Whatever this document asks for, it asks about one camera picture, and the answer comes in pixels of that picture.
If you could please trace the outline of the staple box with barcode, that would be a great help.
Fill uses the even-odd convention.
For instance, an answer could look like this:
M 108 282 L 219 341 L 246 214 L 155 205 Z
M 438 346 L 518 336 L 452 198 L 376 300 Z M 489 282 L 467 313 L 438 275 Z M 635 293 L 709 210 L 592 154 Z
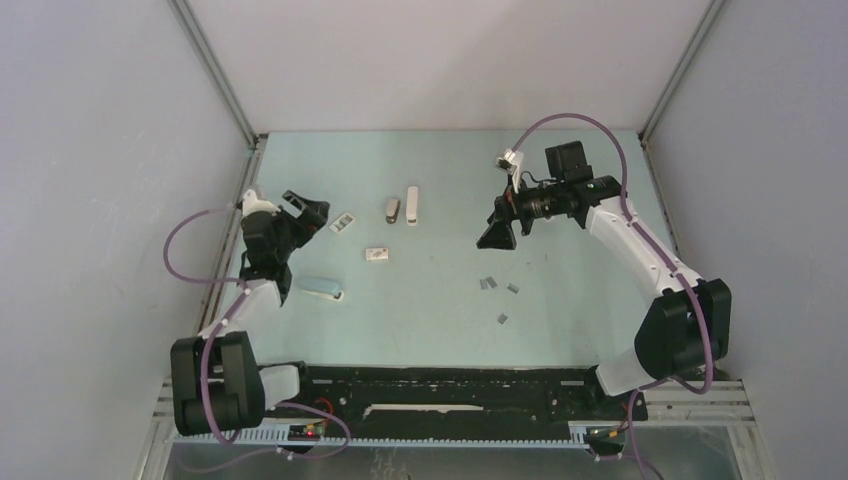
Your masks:
M 330 225 L 332 232 L 340 234 L 347 230 L 356 220 L 356 217 L 350 212 L 340 214 Z

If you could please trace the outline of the white staple box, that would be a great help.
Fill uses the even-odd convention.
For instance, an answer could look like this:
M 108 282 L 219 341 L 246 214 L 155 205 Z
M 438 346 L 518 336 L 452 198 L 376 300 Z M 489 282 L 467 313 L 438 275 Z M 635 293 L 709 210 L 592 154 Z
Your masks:
M 389 259 L 389 249 L 386 247 L 367 248 L 365 250 L 365 259 L 372 261 L 387 261 Z

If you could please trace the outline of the light blue stapler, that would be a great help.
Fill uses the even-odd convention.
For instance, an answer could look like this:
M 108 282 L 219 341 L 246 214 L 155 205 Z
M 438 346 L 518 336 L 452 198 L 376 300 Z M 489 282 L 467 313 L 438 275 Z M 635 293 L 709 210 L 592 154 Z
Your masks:
M 340 281 L 323 277 L 303 276 L 297 280 L 298 288 L 306 294 L 333 302 L 341 302 L 345 291 Z

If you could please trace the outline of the small grey stapler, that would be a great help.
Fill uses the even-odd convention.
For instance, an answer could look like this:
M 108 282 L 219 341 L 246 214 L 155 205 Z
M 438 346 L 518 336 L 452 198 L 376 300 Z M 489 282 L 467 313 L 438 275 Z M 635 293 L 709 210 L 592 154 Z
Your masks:
M 385 221 L 389 225 L 397 222 L 401 207 L 401 201 L 397 197 L 392 197 L 387 201 L 385 208 Z

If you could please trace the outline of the white stapler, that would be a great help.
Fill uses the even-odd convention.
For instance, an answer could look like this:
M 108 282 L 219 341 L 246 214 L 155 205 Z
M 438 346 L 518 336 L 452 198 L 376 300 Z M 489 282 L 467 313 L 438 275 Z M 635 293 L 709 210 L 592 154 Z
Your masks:
M 408 226 L 416 226 L 419 223 L 418 215 L 419 187 L 416 185 L 407 188 L 405 219 Z

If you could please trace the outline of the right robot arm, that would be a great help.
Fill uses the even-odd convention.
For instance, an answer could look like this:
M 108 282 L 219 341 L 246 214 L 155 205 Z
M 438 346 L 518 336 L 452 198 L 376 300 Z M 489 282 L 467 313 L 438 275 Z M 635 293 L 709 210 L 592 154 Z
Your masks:
M 545 151 L 549 178 L 529 186 L 523 155 L 507 149 L 495 161 L 507 176 L 494 200 L 480 249 L 513 250 L 516 235 L 531 233 L 537 219 L 564 215 L 600 241 L 623 263 L 647 306 L 632 347 L 595 368 L 594 383 L 581 392 L 585 411 L 606 418 L 622 394 L 703 367 L 714 370 L 729 350 L 732 295 L 721 279 L 705 280 L 660 243 L 641 221 L 621 184 L 597 177 L 583 145 L 574 141 Z

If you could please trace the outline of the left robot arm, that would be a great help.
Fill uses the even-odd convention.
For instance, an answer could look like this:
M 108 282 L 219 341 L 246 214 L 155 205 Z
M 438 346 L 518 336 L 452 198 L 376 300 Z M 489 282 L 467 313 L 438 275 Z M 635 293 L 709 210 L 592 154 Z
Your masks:
M 211 434 L 228 444 L 278 405 L 297 417 L 315 406 L 316 390 L 301 379 L 302 366 L 262 366 L 252 347 L 288 297 L 292 253 L 326 225 L 331 208 L 291 190 L 283 198 L 292 212 L 257 187 L 231 205 L 241 216 L 245 243 L 238 275 L 226 279 L 237 296 L 219 319 L 171 347 L 173 417 L 184 436 Z

